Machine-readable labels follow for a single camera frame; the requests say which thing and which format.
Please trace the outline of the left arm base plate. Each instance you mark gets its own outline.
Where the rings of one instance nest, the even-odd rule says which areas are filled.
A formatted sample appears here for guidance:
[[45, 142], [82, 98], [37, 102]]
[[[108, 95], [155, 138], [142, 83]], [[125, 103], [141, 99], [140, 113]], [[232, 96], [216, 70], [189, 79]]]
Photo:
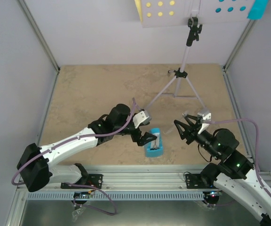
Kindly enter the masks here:
[[93, 187], [102, 188], [103, 174], [89, 174], [88, 176], [82, 176], [72, 186], [67, 183], [61, 184], [61, 189], [86, 189], [84, 186], [89, 186], [90, 189]]

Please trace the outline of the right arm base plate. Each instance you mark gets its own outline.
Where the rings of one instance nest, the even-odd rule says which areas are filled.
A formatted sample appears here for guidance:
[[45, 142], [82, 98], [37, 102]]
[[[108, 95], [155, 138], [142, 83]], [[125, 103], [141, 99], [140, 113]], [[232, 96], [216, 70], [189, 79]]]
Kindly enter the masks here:
[[187, 189], [209, 189], [211, 186], [205, 184], [200, 174], [190, 174], [186, 172], [184, 175], [184, 180], [187, 186]]

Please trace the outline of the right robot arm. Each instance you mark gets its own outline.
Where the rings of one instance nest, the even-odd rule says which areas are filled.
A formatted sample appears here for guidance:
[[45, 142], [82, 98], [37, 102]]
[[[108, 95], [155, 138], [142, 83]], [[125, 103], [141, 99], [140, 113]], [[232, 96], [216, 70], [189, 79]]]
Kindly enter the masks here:
[[212, 158], [200, 173], [206, 188], [216, 187], [248, 210], [262, 226], [271, 226], [271, 187], [261, 178], [258, 166], [237, 150], [239, 142], [226, 128], [213, 133], [204, 125], [213, 124], [202, 116], [187, 115], [185, 123], [174, 120], [181, 140], [186, 144], [196, 142]]

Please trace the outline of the blue metronome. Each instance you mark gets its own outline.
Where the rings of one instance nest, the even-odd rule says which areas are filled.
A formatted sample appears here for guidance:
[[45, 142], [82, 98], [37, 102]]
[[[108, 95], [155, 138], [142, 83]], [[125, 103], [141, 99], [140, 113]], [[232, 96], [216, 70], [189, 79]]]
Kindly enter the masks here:
[[149, 132], [156, 136], [157, 138], [144, 146], [145, 157], [148, 158], [160, 157], [164, 153], [161, 131], [159, 128], [153, 128]]

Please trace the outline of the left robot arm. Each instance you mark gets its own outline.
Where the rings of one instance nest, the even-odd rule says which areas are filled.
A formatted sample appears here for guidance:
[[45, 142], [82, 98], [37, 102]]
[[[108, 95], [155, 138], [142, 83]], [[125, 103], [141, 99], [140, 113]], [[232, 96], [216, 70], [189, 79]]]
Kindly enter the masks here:
[[125, 104], [117, 104], [109, 114], [102, 115], [70, 137], [49, 145], [29, 144], [17, 164], [17, 172], [11, 183], [15, 186], [25, 185], [29, 192], [36, 192], [51, 182], [54, 176], [52, 168], [58, 163], [81, 151], [106, 143], [115, 135], [128, 135], [138, 146], [156, 140], [156, 135], [141, 132], [140, 127], [149, 124], [151, 118], [144, 109], [135, 113], [136, 109], [136, 103], [131, 108]]

